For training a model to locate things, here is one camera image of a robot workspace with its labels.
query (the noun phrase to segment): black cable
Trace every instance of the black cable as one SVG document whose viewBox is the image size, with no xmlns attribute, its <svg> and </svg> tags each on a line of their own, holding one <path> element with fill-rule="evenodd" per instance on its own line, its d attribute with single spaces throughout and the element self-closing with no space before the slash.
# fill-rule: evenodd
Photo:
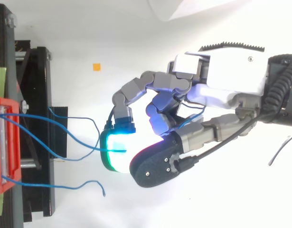
<svg viewBox="0 0 292 228">
<path fill-rule="evenodd" d="M 269 64 L 281 64 L 284 60 L 287 60 L 288 62 L 290 62 L 290 64 L 276 79 L 276 81 L 273 83 L 273 86 L 269 88 L 263 105 L 263 109 L 265 111 L 275 111 L 276 114 L 280 111 L 285 95 L 292 86 L 292 55 L 278 55 L 271 57 L 268 60 Z"/>
<path fill-rule="evenodd" d="M 113 109 L 111 110 L 110 114 L 109 114 L 109 117 L 108 117 L 108 120 L 106 122 L 106 125 L 104 126 L 104 129 L 111 129 L 112 128 L 112 117 L 113 117 Z"/>
<path fill-rule="evenodd" d="M 113 117 L 113 109 L 111 110 L 109 117 L 108 117 L 108 121 L 112 121 L 112 117 Z"/>
<path fill-rule="evenodd" d="M 281 150 L 284 148 L 284 146 L 287 145 L 287 143 L 289 143 L 292 140 L 292 137 L 290 139 L 288 139 L 287 141 L 285 141 L 282 146 L 279 148 L 279 150 L 277 151 L 277 153 L 273 156 L 273 158 L 271 158 L 271 160 L 269 161 L 268 165 L 271 166 L 274 162 L 274 160 L 276 159 L 276 157 L 278 156 L 278 154 L 281 152 Z"/>
<path fill-rule="evenodd" d="M 188 108 L 195 108 L 195 109 L 203 109 L 204 107 L 193 107 L 193 106 L 189 106 L 189 105 L 187 105 L 187 104 L 185 104 L 185 103 L 181 103 L 181 105 L 184 105 L 184 106 L 186 106 L 186 107 L 188 107 Z"/>
<path fill-rule="evenodd" d="M 204 153 L 200 154 L 199 156 L 197 156 L 198 159 L 196 160 L 196 162 L 198 162 L 200 159 L 210 155 L 214 151 L 220 149 L 222 146 L 226 145 L 230 141 L 234 140 L 236 137 L 238 137 L 240 134 L 242 134 L 245 130 L 248 129 L 248 127 L 253 125 L 255 122 L 259 121 L 260 119 L 262 119 L 264 117 L 267 117 L 267 116 L 270 116 L 270 115 L 273 115 L 273 114 L 275 114 L 275 112 L 269 112 L 268 114 L 260 114 L 260 115 L 258 115 L 256 118 L 254 118 L 251 121 L 249 121 L 248 123 L 246 123 L 240 130 L 238 130 L 237 132 L 235 132 L 234 134 L 232 134 L 231 136 L 226 138 L 224 141 L 220 142 L 218 145 L 212 147 L 211 149 L 209 149 L 206 152 L 204 152 Z"/>
</svg>

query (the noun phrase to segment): black metal frame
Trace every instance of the black metal frame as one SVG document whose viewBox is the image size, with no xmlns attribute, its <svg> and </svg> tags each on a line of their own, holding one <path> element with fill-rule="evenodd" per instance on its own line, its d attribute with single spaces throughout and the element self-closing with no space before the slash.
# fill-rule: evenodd
<svg viewBox="0 0 292 228">
<path fill-rule="evenodd" d="M 16 63 L 14 29 L 6 23 L 9 14 L 11 12 L 8 8 L 0 4 L 0 67 L 7 69 L 5 97 L 16 100 L 19 104 L 26 100 L 30 107 L 28 114 L 54 119 L 48 111 L 48 107 L 52 106 L 48 50 L 45 47 L 27 48 L 24 50 L 26 55 L 23 61 Z M 23 51 L 27 43 L 29 42 L 16 42 L 16 47 L 21 47 L 20 50 Z M 67 107 L 52 109 L 58 115 L 67 116 Z M 67 127 L 67 119 L 58 121 Z M 58 155 L 66 157 L 66 134 L 59 128 L 36 119 L 21 118 L 20 123 Z M 53 156 L 22 131 L 20 150 L 22 158 L 32 158 L 36 165 L 33 169 L 22 169 L 22 181 L 54 184 Z M 31 213 L 35 211 L 43 211 L 45 217 L 54 213 L 54 189 L 22 188 L 16 185 L 4 193 L 0 228 L 23 228 L 23 222 L 32 221 Z"/>
<path fill-rule="evenodd" d="M 26 55 L 23 61 L 17 64 L 17 81 L 24 100 L 29 104 L 27 114 L 40 115 L 54 119 L 49 112 L 51 107 L 51 76 L 49 51 L 45 47 L 23 50 Z M 67 107 L 52 107 L 53 111 L 61 116 L 67 116 Z M 67 119 L 59 122 L 67 127 Z M 58 132 L 54 125 L 45 121 L 20 118 L 20 123 L 44 142 L 58 155 L 66 157 L 66 134 Z M 20 134 L 21 157 L 33 158 L 36 169 L 22 169 L 22 181 L 27 183 L 43 183 L 54 185 L 54 162 L 45 148 L 36 143 L 25 133 Z M 23 187 L 24 221 L 32 221 L 32 212 L 43 211 L 44 217 L 55 212 L 55 190 L 53 188 Z"/>
</svg>

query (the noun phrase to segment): black coiled cable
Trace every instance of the black coiled cable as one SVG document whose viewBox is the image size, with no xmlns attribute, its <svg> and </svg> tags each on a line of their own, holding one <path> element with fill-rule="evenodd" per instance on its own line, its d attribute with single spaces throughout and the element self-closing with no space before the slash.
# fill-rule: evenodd
<svg viewBox="0 0 292 228">
<path fill-rule="evenodd" d="M 268 63 L 281 64 L 283 61 L 287 61 L 290 64 L 284 70 L 284 72 L 276 79 L 273 86 L 268 90 L 266 98 L 264 99 L 263 110 L 266 112 L 274 111 L 276 114 L 279 112 L 285 95 L 289 92 L 292 86 L 292 55 L 278 55 L 269 58 Z"/>
</svg>

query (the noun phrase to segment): white surface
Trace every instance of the white surface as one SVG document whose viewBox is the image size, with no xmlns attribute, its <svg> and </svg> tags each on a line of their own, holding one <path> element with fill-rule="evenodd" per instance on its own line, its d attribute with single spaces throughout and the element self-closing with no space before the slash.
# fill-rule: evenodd
<svg viewBox="0 0 292 228">
<path fill-rule="evenodd" d="M 263 95 L 268 58 L 242 48 L 206 51 L 210 55 L 207 85 L 213 89 Z"/>
<path fill-rule="evenodd" d="M 206 84 L 196 84 L 187 94 L 187 98 L 191 102 L 199 103 L 213 108 L 235 108 L 231 103 L 234 96 L 238 92 L 213 89 Z"/>
<path fill-rule="evenodd" d="M 156 16 L 162 21 L 181 18 L 223 5 L 233 0 L 148 0 Z"/>
<path fill-rule="evenodd" d="M 198 56 L 179 54 L 174 60 L 173 72 L 196 75 L 198 72 Z"/>
<path fill-rule="evenodd" d="M 53 105 L 69 106 L 71 116 L 94 118 L 100 129 L 115 91 L 145 70 L 166 71 L 179 53 L 222 41 L 266 46 L 269 56 L 292 53 L 292 0 L 235 1 L 167 23 L 154 17 L 146 0 L 3 2 L 18 17 L 16 38 L 30 38 L 34 47 L 53 53 Z M 92 63 L 101 63 L 101 72 L 93 72 Z M 144 109 L 150 100 L 144 96 L 132 105 L 138 131 L 144 127 L 147 134 L 151 126 Z M 212 108 L 204 116 L 225 113 Z M 95 144 L 91 123 L 70 120 L 68 127 Z M 290 127 L 259 123 L 248 136 L 151 189 L 106 170 L 98 153 L 81 162 L 55 162 L 56 184 L 96 179 L 107 196 L 96 184 L 57 189 L 54 215 L 33 214 L 25 228 L 292 228 L 292 141 L 267 165 L 290 134 Z M 87 152 L 68 139 L 70 158 Z"/>
</svg>

